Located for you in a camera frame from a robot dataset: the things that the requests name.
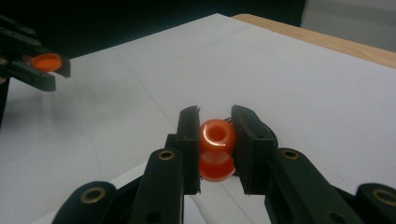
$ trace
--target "white table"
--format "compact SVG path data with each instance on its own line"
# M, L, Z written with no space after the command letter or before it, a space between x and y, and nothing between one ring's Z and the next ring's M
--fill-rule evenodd
M48 223L79 186L125 183L190 105L201 121L230 117L232 105L253 109L281 147L302 151L350 193L367 182L396 188L393 68L221 15L71 63L56 92L11 82L0 223ZM204 181L191 198L186 223L201 214L207 223L268 223L263 196L245 196L237 178Z

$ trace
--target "wooden table edge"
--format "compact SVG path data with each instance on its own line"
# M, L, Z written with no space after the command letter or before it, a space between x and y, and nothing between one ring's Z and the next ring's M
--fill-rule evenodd
M379 63L387 67L396 68L396 52L378 49L371 46L359 44L338 37L324 35L317 32L305 30L278 21L267 20L250 14L239 14L234 19L244 21L264 29L303 40L304 42L321 46L326 49L335 50L373 63Z

